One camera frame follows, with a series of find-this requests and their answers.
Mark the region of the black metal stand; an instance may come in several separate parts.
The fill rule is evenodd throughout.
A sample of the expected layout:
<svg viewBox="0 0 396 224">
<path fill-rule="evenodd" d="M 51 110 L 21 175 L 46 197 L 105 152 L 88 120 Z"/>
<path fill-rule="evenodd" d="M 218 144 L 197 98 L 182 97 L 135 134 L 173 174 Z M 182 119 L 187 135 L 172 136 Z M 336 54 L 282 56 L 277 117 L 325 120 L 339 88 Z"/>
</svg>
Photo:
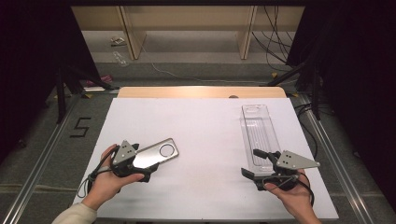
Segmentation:
<svg viewBox="0 0 396 224">
<path fill-rule="evenodd" d="M 311 107 L 313 114 L 317 120 L 320 120 L 318 112 L 318 91 L 319 91 L 319 69 L 317 63 L 303 62 L 292 68 L 286 74 L 270 81 L 267 86 L 274 87 L 294 75 L 299 75 L 295 88 L 297 91 L 311 90 Z"/>
<path fill-rule="evenodd" d="M 83 92 L 83 86 L 80 83 L 82 79 L 89 80 L 93 84 L 104 88 L 106 91 L 115 91 L 119 89 L 119 87 L 105 83 L 99 76 L 90 75 L 74 66 L 60 67 L 57 72 L 56 79 L 58 123 L 63 121 L 67 111 L 64 86 L 66 86 L 73 94 L 81 94 Z"/>
</svg>

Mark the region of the person's right hand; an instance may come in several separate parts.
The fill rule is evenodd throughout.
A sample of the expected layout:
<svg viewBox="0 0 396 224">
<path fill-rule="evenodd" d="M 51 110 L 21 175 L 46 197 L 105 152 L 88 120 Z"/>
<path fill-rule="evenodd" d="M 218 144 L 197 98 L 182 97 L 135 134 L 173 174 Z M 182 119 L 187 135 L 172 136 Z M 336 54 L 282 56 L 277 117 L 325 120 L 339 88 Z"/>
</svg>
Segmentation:
<svg viewBox="0 0 396 224">
<path fill-rule="evenodd" d="M 293 189 L 284 191 L 275 184 L 266 183 L 264 187 L 273 193 L 285 206 L 286 210 L 296 219 L 302 221 L 315 216 L 310 202 L 310 192 L 303 185 L 298 184 Z"/>
</svg>

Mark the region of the person's left hand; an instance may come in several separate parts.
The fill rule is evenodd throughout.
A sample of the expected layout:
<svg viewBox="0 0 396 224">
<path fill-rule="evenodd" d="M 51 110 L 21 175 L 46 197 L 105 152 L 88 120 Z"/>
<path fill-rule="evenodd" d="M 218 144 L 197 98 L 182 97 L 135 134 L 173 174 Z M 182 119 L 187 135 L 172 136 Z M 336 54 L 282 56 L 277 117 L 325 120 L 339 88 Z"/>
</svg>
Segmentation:
<svg viewBox="0 0 396 224">
<path fill-rule="evenodd" d="M 96 177 L 90 192 L 82 200 L 82 203 L 97 211 L 102 204 L 112 199 L 122 187 L 137 182 L 143 177 L 142 174 L 118 177 L 112 172 L 101 173 Z"/>
</svg>

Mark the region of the grey phone case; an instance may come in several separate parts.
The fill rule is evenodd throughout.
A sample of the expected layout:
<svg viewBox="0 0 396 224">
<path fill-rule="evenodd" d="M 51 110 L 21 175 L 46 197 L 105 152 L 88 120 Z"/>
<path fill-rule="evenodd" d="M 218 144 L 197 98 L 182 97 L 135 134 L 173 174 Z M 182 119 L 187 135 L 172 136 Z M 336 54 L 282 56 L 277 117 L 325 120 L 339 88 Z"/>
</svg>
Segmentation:
<svg viewBox="0 0 396 224">
<path fill-rule="evenodd" d="M 138 149 L 133 162 L 134 167 L 148 168 L 156 163 L 164 163 L 179 155 L 177 145 L 172 138 Z"/>
</svg>

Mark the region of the clear plastic tray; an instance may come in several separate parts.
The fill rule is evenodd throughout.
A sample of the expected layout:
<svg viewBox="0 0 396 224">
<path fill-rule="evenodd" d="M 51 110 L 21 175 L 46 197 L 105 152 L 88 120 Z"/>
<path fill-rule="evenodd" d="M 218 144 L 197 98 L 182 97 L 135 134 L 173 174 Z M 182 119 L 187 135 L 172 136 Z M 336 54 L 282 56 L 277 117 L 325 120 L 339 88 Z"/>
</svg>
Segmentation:
<svg viewBox="0 0 396 224">
<path fill-rule="evenodd" d="M 242 105 L 240 125 L 247 155 L 249 171 L 255 175 L 270 175 L 274 172 L 269 159 L 253 154 L 254 149 L 267 153 L 280 151 L 273 122 L 266 105 Z"/>
</svg>

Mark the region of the light wooden shelf unit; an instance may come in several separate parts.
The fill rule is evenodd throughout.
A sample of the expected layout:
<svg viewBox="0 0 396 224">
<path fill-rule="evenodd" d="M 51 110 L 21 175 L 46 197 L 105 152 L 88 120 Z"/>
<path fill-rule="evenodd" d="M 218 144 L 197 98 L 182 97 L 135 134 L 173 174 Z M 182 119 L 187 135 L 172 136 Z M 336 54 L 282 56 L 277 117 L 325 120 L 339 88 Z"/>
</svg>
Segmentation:
<svg viewBox="0 0 396 224">
<path fill-rule="evenodd" d="M 148 31 L 233 31 L 240 58 L 254 31 L 295 32 L 303 7 L 73 7 L 82 31 L 122 31 L 130 57 L 139 58 Z"/>
</svg>

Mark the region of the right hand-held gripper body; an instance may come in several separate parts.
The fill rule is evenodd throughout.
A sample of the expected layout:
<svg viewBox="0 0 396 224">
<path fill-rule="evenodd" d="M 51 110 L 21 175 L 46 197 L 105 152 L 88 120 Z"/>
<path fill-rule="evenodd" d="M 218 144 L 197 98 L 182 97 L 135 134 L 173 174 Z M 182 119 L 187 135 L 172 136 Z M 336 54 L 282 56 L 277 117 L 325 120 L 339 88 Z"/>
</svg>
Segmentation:
<svg viewBox="0 0 396 224">
<path fill-rule="evenodd" d="M 275 153 L 277 160 L 272 163 L 273 172 L 270 175 L 261 176 L 262 184 L 256 184 L 258 190 L 265 190 L 266 183 L 275 184 L 282 190 L 293 189 L 299 178 L 299 170 L 316 168 L 320 166 L 317 161 L 310 160 L 291 151 L 271 152 Z"/>
</svg>

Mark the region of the white table board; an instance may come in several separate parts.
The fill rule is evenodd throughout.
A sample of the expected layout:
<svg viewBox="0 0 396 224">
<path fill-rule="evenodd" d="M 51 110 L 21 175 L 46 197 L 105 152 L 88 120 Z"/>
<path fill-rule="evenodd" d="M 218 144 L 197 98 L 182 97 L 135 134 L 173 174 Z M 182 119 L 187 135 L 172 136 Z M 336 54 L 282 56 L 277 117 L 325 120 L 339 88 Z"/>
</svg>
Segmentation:
<svg viewBox="0 0 396 224">
<path fill-rule="evenodd" d="M 245 99 L 116 98 L 87 169 L 122 141 L 147 147 L 164 139 L 179 154 L 147 183 L 124 187 L 98 211 L 103 219 L 139 221 L 276 221 L 290 214 L 241 174 L 248 165 L 240 118 Z"/>
</svg>

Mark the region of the pink object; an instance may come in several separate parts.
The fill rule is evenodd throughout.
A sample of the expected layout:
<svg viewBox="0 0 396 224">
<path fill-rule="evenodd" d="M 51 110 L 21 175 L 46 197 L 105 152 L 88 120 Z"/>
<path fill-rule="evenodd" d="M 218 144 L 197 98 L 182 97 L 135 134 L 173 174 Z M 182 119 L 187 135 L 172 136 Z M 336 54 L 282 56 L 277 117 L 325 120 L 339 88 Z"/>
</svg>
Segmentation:
<svg viewBox="0 0 396 224">
<path fill-rule="evenodd" d="M 101 76 L 101 80 L 104 81 L 105 83 L 110 83 L 113 80 L 113 77 L 111 75 L 105 75 L 105 76 Z M 87 80 L 86 86 L 87 87 L 96 87 L 96 84 L 94 84 L 90 80 Z"/>
</svg>

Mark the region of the aluminium floor rail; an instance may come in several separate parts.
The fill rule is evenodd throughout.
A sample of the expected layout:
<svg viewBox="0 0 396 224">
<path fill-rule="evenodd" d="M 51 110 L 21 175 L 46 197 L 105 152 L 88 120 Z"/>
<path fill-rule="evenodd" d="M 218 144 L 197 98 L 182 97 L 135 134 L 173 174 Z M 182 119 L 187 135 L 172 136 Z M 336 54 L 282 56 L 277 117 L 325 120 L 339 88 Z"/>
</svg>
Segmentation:
<svg viewBox="0 0 396 224">
<path fill-rule="evenodd" d="M 317 120 L 313 112 L 309 112 L 307 116 L 332 166 L 332 169 L 349 201 L 349 204 L 355 213 L 357 220 L 360 224 L 374 224 L 374 220 L 370 212 L 368 211 L 365 201 L 359 194 L 358 189 L 353 184 L 353 181 L 348 174 L 346 167 L 338 156 L 335 147 L 333 146 L 332 141 L 330 140 L 330 137 L 325 131 L 322 123 Z"/>
<path fill-rule="evenodd" d="M 50 157 L 53 154 L 53 151 L 58 145 L 62 134 L 64 132 L 64 127 L 66 126 L 70 114 L 73 111 L 76 103 L 78 102 L 80 96 L 72 95 L 70 98 L 70 102 L 66 107 L 66 111 L 64 116 L 60 119 L 59 122 L 54 126 L 52 133 L 46 142 L 46 145 L 40 151 L 37 160 L 35 161 L 35 165 L 29 170 L 28 176 L 25 181 L 20 185 L 16 186 L 14 189 L 17 192 L 17 196 L 15 200 L 7 210 L 5 217 L 0 221 L 1 224 L 18 224 L 21 215 L 27 206 L 31 196 L 35 191 L 35 187 L 40 180 L 42 174 L 44 173 L 48 162 L 50 161 Z"/>
</svg>

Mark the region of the clear plastic piece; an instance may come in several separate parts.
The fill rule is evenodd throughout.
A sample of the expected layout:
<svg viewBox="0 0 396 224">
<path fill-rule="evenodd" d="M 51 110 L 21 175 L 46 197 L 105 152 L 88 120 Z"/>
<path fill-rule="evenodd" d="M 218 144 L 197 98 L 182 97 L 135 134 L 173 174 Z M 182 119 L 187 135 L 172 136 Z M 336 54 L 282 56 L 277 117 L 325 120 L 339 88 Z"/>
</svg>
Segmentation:
<svg viewBox="0 0 396 224">
<path fill-rule="evenodd" d="M 124 59 L 124 57 L 119 52 L 113 51 L 113 56 L 119 66 L 126 67 L 129 65 L 128 62 Z"/>
</svg>

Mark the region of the black curtain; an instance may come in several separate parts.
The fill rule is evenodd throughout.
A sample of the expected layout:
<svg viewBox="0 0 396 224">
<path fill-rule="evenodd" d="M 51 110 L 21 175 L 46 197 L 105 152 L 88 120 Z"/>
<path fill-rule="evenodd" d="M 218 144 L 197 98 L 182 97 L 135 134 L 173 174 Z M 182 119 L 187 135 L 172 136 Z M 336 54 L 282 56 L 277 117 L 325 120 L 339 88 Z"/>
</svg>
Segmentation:
<svg viewBox="0 0 396 224">
<path fill-rule="evenodd" d="M 289 62 L 322 45 L 323 90 L 354 149 L 396 212 L 396 0 L 307 0 Z"/>
<path fill-rule="evenodd" d="M 99 78 L 67 0 L 0 0 L 0 163 L 56 85 Z"/>
</svg>

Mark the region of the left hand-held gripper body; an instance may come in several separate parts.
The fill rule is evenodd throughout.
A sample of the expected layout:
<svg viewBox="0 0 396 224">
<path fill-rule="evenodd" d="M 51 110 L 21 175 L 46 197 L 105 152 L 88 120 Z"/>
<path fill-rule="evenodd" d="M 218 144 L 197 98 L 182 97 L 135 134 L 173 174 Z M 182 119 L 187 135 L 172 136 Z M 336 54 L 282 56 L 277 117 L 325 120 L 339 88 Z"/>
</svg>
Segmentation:
<svg viewBox="0 0 396 224">
<path fill-rule="evenodd" d="M 110 162 L 110 169 L 118 177 L 126 177 L 132 174 L 140 174 L 141 168 L 134 166 L 134 159 L 137 154 L 132 145 L 123 140 L 120 146 L 116 146 L 116 151 Z"/>
</svg>

